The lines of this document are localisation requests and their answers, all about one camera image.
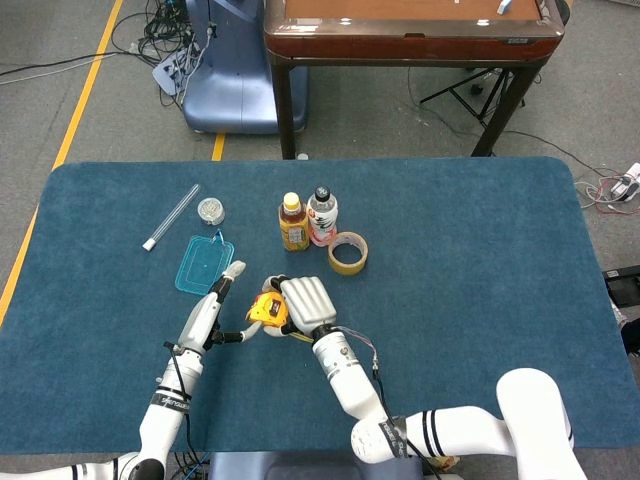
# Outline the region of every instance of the yellow tape measure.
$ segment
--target yellow tape measure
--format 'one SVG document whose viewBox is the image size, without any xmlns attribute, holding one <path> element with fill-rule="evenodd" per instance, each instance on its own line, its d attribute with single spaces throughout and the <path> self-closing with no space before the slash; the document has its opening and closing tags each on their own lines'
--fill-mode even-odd
<svg viewBox="0 0 640 480">
<path fill-rule="evenodd" d="M 247 312 L 250 323 L 262 322 L 268 327 L 282 327 L 287 323 L 289 310 L 279 292 L 267 292 L 258 295 Z"/>
</svg>

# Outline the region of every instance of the clear plastic tube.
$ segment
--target clear plastic tube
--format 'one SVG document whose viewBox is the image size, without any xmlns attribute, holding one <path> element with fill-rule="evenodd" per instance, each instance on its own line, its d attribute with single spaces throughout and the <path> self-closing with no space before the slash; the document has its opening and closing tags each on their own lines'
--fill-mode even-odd
<svg viewBox="0 0 640 480">
<path fill-rule="evenodd" d="M 180 214 L 184 211 L 184 209 L 187 208 L 187 205 L 189 205 L 191 200 L 193 200 L 193 198 L 197 195 L 199 191 L 200 191 L 200 185 L 196 183 L 193 187 L 191 187 L 191 190 L 189 190 L 189 193 L 187 193 L 184 197 L 182 197 L 182 200 L 180 200 L 178 204 L 174 207 L 174 209 L 171 210 L 171 213 L 167 215 L 167 218 L 165 218 L 164 221 L 158 226 L 158 228 L 156 228 L 155 232 L 151 234 L 149 239 L 146 242 L 144 242 L 144 244 L 142 245 L 142 248 L 144 248 L 147 252 L 150 252 L 153 249 L 153 247 L 156 246 L 156 243 L 158 243 L 158 240 L 160 240 L 162 236 L 165 233 L 167 233 L 167 230 L 169 230 L 169 227 L 173 225 L 173 222 L 176 221 L 176 218 L 178 218 Z"/>
</svg>

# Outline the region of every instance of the white tube cap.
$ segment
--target white tube cap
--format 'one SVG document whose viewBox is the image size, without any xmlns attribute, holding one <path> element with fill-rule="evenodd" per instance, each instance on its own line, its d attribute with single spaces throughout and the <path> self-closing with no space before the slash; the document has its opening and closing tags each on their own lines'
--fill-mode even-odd
<svg viewBox="0 0 640 480">
<path fill-rule="evenodd" d="M 153 247 L 156 246 L 156 241 L 153 238 L 150 238 L 144 244 L 142 244 L 142 248 L 144 248 L 147 252 L 150 252 Z"/>
</svg>

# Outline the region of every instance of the blue tablecloth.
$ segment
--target blue tablecloth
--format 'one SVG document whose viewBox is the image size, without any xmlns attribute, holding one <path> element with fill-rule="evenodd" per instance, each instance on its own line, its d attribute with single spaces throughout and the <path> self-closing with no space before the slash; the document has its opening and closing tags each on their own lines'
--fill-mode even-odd
<svg viewBox="0 0 640 480">
<path fill-rule="evenodd" d="M 194 184 L 196 201 L 141 248 Z M 283 250 L 282 195 L 329 185 L 338 226 L 370 257 L 354 277 L 326 250 Z M 221 313 L 244 316 L 270 274 L 319 276 L 339 323 L 377 345 L 396 414 L 478 405 L 536 367 L 560 386 L 577 446 L 640 441 L 640 402 L 568 169 L 551 158 L 108 163 L 56 170 L 0 331 L 0 452 L 139 448 L 138 425 L 197 301 L 174 278 L 189 239 L 213 235 L 195 205 L 224 204 L 247 262 Z M 363 364 L 370 353 L 354 347 Z M 310 346 L 261 334 L 206 357 L 192 410 L 197 448 L 349 448 L 344 414 Z"/>
</svg>

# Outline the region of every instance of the table leg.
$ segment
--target table leg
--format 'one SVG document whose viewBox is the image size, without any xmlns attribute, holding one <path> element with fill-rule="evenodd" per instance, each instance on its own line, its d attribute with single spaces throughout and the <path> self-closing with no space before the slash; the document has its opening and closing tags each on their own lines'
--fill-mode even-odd
<svg viewBox="0 0 640 480">
<path fill-rule="evenodd" d="M 514 76 L 509 85 L 506 95 L 493 113 L 487 128 L 482 137 L 478 140 L 476 148 L 473 149 L 471 156 L 488 157 L 491 155 L 493 146 L 498 141 L 500 134 L 507 126 L 511 115 L 520 104 L 520 101 L 527 93 L 527 90 L 535 80 L 540 68 L 516 68 L 513 70 Z"/>
<path fill-rule="evenodd" d="M 296 139 L 293 134 L 293 101 L 291 99 L 290 67 L 287 65 L 271 65 L 273 93 L 276 100 L 278 116 L 278 132 L 280 148 L 284 160 L 296 158 Z"/>
</svg>

